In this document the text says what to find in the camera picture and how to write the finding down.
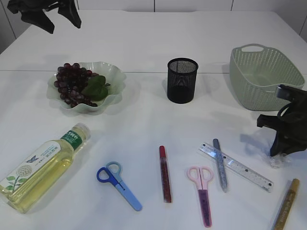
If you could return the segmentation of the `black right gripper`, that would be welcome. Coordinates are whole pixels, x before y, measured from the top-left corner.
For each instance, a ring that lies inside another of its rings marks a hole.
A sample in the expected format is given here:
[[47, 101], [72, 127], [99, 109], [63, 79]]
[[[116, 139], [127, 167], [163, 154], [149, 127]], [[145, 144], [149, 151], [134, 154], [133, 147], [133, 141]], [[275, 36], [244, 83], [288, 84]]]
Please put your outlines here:
[[258, 127], [276, 131], [270, 156], [292, 154], [307, 149], [307, 92], [292, 88], [293, 100], [283, 106], [277, 115], [260, 115]]

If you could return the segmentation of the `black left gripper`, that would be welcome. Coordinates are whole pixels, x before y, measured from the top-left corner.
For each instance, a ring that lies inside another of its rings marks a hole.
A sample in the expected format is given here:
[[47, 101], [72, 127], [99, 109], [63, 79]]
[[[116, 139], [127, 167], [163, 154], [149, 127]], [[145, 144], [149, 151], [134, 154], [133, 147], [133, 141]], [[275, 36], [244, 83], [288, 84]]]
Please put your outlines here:
[[81, 19], [73, 0], [10, 0], [7, 8], [16, 14], [21, 12], [21, 20], [53, 34], [55, 26], [44, 11], [58, 8], [58, 14], [68, 19], [76, 28], [81, 28]]

